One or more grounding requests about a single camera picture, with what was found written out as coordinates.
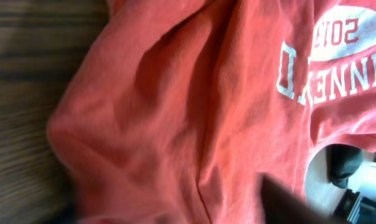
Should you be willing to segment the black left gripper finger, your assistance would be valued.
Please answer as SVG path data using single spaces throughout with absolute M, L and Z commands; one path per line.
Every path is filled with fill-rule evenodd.
M 260 194 L 266 224 L 340 224 L 311 210 L 266 175 L 261 177 Z

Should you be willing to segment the red printed t-shirt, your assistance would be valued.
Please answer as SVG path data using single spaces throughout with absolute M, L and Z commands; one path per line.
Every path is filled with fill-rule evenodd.
M 376 0 L 108 7 L 47 126 L 80 223 L 263 223 L 262 174 L 376 152 Z

